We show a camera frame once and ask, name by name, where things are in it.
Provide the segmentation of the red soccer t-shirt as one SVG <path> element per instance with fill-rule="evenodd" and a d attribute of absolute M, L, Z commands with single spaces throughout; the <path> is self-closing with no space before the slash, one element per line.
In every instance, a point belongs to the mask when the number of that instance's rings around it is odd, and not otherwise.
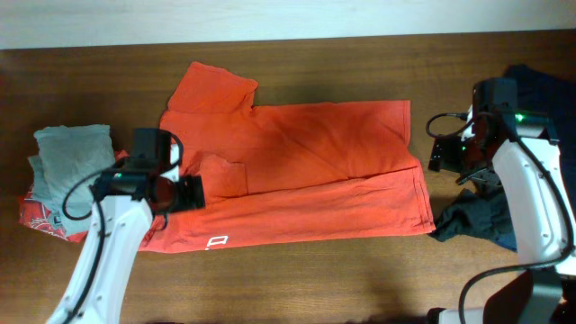
<path fill-rule="evenodd" d="M 428 234 L 410 103 L 255 105 L 257 82 L 189 66 L 160 119 L 183 143 L 182 175 L 206 205 L 156 222 L 141 249 L 183 253 L 329 239 Z"/>

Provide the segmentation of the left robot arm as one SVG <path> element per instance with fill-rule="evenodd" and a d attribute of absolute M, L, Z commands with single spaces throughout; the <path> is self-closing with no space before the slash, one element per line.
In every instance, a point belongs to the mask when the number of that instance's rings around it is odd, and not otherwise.
<path fill-rule="evenodd" d="M 116 323 L 140 244 L 156 217 L 205 206 L 198 175 L 179 175 L 184 145 L 168 130 L 133 132 L 128 157 L 93 172 L 89 231 L 51 323 Z"/>

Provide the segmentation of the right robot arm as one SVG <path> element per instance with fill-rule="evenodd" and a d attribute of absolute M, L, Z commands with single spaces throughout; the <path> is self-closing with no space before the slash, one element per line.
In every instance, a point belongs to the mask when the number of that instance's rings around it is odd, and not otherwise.
<path fill-rule="evenodd" d="M 428 168 L 457 183 L 506 195 L 519 262 L 487 270 L 463 287 L 454 310 L 432 309 L 430 323 L 550 323 L 573 303 L 575 219 L 563 184 L 557 132 L 545 112 L 518 105 L 515 80 L 495 77 L 472 89 L 466 124 L 435 135 Z"/>

